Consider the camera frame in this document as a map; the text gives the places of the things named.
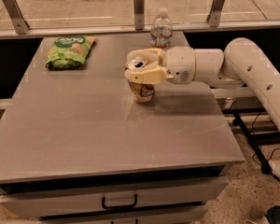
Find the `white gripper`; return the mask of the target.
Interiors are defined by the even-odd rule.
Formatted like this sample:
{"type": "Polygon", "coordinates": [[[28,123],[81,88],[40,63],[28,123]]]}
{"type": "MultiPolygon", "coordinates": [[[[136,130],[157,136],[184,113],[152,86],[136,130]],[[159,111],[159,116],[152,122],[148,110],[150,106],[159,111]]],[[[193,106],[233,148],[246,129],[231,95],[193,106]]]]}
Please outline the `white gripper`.
{"type": "Polygon", "coordinates": [[[190,84],[195,73],[195,52],[191,47],[173,47],[166,51],[158,48],[133,50],[126,57],[126,66],[129,67],[132,61],[144,65],[160,64],[162,57],[165,68],[157,66],[148,70],[126,70],[124,76],[136,84],[155,85],[165,80],[173,84],[190,84]]]}

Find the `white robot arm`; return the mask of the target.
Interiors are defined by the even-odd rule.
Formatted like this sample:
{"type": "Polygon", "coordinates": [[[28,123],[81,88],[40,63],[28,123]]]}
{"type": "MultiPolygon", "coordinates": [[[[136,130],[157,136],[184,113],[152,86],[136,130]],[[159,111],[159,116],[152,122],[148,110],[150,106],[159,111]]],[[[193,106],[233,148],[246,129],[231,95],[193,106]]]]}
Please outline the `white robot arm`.
{"type": "Polygon", "coordinates": [[[280,73],[247,38],[233,39],[224,50],[189,46],[133,50],[127,55],[124,76],[134,91],[164,81],[180,85],[199,81],[220,89],[246,85],[280,132],[280,73]]]}

